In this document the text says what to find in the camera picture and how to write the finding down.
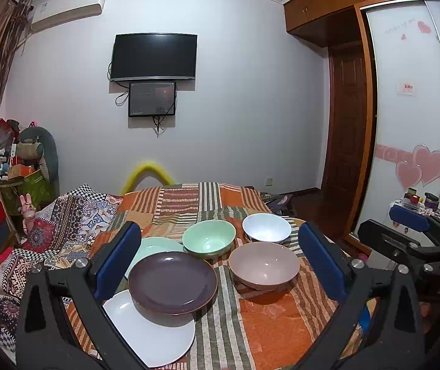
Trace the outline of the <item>white plate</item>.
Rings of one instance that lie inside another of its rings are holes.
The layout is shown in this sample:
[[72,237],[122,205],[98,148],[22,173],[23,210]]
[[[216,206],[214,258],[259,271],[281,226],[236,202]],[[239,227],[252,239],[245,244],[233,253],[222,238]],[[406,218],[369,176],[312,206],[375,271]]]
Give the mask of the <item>white plate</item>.
[[174,363],[194,342],[195,322],[191,314],[154,314],[137,305],[127,290],[110,298],[103,309],[134,353],[150,368]]

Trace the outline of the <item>white spotted bowl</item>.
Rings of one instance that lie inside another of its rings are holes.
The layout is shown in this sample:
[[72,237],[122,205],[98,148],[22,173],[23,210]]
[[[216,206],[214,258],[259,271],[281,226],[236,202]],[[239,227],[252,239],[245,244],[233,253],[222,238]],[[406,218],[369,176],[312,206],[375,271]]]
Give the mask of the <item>white spotted bowl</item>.
[[280,243],[292,233],[291,225],[280,216],[257,213],[246,217],[242,222],[244,233],[252,240]]

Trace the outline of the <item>dark purple plate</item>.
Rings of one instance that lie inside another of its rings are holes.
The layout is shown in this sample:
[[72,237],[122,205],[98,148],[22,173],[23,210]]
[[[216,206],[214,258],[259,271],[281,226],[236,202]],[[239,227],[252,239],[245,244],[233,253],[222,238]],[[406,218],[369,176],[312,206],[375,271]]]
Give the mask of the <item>dark purple plate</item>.
[[128,288],[144,309],[167,316],[194,313],[216,295],[218,280],[212,266],[184,252],[161,252],[139,261]]

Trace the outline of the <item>pink bowl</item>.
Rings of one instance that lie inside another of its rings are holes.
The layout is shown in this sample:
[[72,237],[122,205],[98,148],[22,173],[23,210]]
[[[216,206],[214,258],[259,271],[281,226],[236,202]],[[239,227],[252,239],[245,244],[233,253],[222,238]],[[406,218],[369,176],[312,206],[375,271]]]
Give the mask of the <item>pink bowl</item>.
[[271,291],[289,283],[300,268],[298,257],[287,247],[270,242],[240,245],[228,258],[233,276],[258,291]]

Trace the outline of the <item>mint green plate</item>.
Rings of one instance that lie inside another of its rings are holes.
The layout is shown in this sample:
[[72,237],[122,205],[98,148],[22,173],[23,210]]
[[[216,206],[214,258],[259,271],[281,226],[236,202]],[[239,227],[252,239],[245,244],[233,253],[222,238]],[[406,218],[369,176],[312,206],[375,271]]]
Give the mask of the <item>mint green plate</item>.
[[172,251],[183,252],[184,248],[179,242],[166,237],[152,236],[143,238],[140,243],[140,248],[135,253],[130,265],[125,271],[125,279],[129,278],[132,268],[142,259],[157,253]]

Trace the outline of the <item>mint green bowl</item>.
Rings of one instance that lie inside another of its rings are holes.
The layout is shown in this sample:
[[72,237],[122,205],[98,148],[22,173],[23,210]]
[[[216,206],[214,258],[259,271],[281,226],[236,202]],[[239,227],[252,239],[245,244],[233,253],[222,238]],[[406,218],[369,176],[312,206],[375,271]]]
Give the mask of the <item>mint green bowl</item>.
[[215,259],[227,253],[236,237],[236,228],[226,220],[204,220],[190,226],[182,245],[195,257]]

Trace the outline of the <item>blue patterned patchwork quilt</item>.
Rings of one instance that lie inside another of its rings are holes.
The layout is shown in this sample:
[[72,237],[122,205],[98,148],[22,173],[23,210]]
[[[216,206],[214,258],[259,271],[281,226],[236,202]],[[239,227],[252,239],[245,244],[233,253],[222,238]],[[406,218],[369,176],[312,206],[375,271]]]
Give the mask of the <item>blue patterned patchwork quilt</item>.
[[16,350],[19,308],[28,273],[37,264],[49,270],[65,269],[88,257],[122,201],[121,196],[81,185],[36,212],[24,243],[0,255],[0,347],[9,357]]

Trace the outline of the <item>brown wooden door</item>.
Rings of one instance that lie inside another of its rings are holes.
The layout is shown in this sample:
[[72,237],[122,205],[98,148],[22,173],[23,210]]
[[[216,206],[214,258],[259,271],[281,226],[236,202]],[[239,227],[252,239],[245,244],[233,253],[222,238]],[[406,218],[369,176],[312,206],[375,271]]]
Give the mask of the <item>brown wooden door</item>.
[[339,239],[360,180],[366,130],[366,77],[360,44],[329,51],[329,134],[323,174],[326,236]]

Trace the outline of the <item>pink bunny figurine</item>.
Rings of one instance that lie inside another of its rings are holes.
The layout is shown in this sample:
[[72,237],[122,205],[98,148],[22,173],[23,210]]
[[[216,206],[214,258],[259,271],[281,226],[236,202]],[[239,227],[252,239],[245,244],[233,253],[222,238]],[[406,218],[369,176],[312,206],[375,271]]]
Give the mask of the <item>pink bunny figurine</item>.
[[32,197],[29,193],[20,195],[20,213],[23,216],[23,231],[28,235],[34,226],[36,208],[33,205]]

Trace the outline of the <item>striped patchwork blanket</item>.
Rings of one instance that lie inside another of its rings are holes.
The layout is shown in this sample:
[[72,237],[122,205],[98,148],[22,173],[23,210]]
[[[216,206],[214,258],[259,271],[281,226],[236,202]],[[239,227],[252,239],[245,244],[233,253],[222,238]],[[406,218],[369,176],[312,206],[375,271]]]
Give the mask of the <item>striped patchwork blanket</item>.
[[53,218],[68,264],[117,246],[96,298],[147,367],[291,368],[338,301],[298,245],[300,220],[279,244],[244,235],[244,220],[268,213],[253,189],[200,182],[123,196],[82,185]]

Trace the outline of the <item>green box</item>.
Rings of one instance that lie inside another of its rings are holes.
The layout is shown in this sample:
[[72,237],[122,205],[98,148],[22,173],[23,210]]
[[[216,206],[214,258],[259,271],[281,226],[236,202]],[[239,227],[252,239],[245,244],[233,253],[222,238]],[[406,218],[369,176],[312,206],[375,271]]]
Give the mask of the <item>green box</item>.
[[55,199],[53,185],[42,174],[41,170],[26,177],[17,177],[0,181],[0,191],[7,212],[12,216],[20,214],[19,196],[30,194],[32,204],[37,210],[45,208]]

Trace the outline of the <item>grey plush pillow toy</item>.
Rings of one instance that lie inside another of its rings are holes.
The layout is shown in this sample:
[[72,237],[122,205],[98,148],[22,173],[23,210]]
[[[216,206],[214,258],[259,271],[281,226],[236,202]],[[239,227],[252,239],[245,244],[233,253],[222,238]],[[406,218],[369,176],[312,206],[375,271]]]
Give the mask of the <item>grey plush pillow toy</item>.
[[43,127],[30,126],[19,134],[16,157],[34,165],[55,188],[59,187],[59,157],[52,134]]

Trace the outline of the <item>white air conditioner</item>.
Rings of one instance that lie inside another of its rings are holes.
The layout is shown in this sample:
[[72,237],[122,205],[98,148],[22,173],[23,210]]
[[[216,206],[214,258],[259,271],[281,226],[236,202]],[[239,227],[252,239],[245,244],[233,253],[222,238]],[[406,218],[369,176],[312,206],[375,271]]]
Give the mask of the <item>white air conditioner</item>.
[[47,0],[34,11],[31,30],[44,31],[60,24],[102,14],[106,0]]

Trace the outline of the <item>small black wall monitor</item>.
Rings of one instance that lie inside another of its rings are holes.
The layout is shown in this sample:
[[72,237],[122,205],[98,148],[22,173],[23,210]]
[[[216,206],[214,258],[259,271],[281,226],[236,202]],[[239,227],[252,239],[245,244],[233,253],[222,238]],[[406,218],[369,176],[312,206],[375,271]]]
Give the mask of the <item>small black wall monitor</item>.
[[175,82],[131,83],[128,117],[164,117],[175,114]]

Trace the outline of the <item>black wall television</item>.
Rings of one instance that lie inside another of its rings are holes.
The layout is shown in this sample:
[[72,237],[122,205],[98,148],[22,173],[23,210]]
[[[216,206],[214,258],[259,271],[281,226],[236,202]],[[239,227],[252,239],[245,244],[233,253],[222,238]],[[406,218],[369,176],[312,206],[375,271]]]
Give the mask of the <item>black wall television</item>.
[[195,34],[117,34],[109,78],[114,82],[146,79],[195,79]]

